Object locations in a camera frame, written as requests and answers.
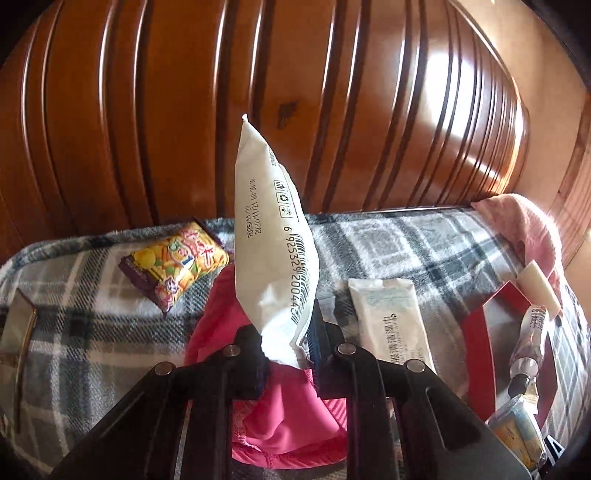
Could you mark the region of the white barcode snack packet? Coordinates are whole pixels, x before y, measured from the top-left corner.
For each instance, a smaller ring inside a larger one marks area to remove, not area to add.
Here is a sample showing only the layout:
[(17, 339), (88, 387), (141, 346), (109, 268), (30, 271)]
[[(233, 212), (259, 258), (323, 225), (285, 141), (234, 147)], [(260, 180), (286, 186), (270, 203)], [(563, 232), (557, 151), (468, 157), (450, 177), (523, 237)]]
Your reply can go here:
[(242, 117), (235, 162), (235, 296), (270, 361), (308, 368), (320, 260), (301, 198), (263, 135)]

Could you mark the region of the grey plaid bed blanket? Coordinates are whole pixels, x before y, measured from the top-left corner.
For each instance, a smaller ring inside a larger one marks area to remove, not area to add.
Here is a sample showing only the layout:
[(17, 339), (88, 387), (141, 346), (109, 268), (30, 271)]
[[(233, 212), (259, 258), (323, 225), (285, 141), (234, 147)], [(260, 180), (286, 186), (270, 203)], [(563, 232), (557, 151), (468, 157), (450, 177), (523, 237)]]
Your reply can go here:
[[(460, 396), (468, 377), (460, 329), (524, 268), (517, 249), (469, 208), (312, 216), (318, 295), (335, 299), (339, 326), (358, 337), (352, 278), (414, 282), (438, 374)], [(1, 304), (17, 292), (37, 311), (26, 357), (21, 429), (1, 431), (1, 475), (43, 479), (156, 363), (180, 363), (212, 278), (163, 314), (119, 270), (120, 259), (171, 233), (151, 227), (46, 241), (1, 269)]]

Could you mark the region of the white patterned tube package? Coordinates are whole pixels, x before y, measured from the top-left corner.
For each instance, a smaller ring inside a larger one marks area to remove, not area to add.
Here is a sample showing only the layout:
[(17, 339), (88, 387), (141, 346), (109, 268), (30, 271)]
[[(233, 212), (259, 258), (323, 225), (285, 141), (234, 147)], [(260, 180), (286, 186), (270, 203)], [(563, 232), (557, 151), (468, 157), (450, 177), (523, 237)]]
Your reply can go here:
[(526, 310), (509, 361), (508, 395), (511, 398), (525, 394), (540, 374), (549, 324), (550, 315), (545, 306), (531, 305)]

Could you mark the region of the white wet wipes pack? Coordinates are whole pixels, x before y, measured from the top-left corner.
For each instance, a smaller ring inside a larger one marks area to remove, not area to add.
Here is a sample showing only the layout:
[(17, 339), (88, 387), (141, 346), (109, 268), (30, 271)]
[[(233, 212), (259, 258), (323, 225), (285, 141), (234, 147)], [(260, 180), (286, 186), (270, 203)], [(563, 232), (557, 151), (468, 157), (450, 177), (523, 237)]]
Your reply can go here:
[(423, 361), (436, 371), (414, 283), (408, 279), (349, 279), (361, 346), (378, 360)]

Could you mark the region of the white tissue roll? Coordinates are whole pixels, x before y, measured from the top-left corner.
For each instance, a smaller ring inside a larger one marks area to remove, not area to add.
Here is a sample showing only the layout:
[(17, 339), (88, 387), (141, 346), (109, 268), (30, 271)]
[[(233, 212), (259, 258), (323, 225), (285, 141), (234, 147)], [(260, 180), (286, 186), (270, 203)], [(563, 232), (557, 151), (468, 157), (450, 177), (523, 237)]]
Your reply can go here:
[(519, 290), (532, 305), (544, 306), (551, 319), (561, 312), (559, 299), (535, 260), (531, 260), (516, 278)]

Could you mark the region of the pink cloth garment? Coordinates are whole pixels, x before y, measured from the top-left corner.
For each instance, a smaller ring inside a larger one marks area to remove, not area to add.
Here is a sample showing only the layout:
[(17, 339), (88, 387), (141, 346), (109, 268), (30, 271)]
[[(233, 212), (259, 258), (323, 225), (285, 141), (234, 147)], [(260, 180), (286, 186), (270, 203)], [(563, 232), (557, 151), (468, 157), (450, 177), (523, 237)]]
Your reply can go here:
[[(184, 363), (204, 361), (249, 324), (235, 297), (235, 266), (228, 265), (213, 281)], [(339, 463), (348, 454), (346, 401), (318, 397), (311, 370), (270, 364), (263, 396), (233, 403), (231, 451), (239, 462), (273, 470)]]

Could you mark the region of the small yellow packet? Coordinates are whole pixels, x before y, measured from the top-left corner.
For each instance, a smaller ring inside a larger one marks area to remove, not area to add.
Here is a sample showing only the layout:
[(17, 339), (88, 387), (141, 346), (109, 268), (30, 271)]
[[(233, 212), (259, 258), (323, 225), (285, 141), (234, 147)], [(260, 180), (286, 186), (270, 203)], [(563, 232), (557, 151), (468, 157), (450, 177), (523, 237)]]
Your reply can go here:
[(530, 472), (538, 470), (547, 460), (540, 428), (524, 395), (513, 397), (486, 425)]

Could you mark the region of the pink floral pillow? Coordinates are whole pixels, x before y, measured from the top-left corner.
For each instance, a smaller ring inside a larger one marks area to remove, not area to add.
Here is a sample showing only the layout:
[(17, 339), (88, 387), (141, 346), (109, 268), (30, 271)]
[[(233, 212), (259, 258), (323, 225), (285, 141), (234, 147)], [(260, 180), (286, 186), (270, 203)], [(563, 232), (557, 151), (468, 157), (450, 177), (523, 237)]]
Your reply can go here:
[(560, 296), (565, 280), (562, 241), (554, 221), (519, 194), (501, 194), (471, 203), (471, 207), (504, 236), (525, 265), (535, 260)]

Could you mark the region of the wooden headboard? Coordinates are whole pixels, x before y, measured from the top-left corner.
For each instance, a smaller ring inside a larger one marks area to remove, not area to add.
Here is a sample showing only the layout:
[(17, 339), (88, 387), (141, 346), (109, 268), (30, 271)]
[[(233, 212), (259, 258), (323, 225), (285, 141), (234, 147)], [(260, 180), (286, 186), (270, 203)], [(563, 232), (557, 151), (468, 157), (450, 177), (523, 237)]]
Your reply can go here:
[(514, 188), (518, 87), (456, 1), (54, 1), (1, 65), (1, 255), (235, 213), (242, 120), (308, 213)]

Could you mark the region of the yellow purple chips bag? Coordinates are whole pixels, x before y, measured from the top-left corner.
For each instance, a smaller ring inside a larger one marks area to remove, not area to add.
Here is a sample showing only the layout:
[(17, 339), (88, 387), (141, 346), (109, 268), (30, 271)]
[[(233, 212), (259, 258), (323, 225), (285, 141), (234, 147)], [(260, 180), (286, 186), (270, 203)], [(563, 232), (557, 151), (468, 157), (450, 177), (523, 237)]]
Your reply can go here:
[(164, 316), (202, 277), (230, 261), (217, 237), (202, 222), (124, 256), (118, 267)]

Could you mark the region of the red storage box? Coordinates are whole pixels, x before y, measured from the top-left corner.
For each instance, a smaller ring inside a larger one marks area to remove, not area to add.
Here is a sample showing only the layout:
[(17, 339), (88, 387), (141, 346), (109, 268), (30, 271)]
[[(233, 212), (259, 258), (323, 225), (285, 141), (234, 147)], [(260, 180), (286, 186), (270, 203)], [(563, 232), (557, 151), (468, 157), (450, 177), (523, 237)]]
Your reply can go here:
[(529, 306), (529, 300), (508, 281), (462, 322), (468, 403), (483, 420), (509, 401), (509, 361)]

